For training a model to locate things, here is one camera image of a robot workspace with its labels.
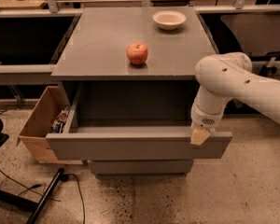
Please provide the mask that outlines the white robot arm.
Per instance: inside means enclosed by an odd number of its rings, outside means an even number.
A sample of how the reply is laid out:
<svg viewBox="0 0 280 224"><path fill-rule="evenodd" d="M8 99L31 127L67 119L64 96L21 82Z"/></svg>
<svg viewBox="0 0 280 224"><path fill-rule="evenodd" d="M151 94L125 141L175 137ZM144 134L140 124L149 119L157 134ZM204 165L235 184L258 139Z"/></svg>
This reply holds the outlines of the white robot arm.
<svg viewBox="0 0 280 224"><path fill-rule="evenodd" d="M223 118L227 103L238 100L280 124L280 80L252 73L242 52L210 55L195 66L200 87L191 108L190 142L203 144Z"/></svg>

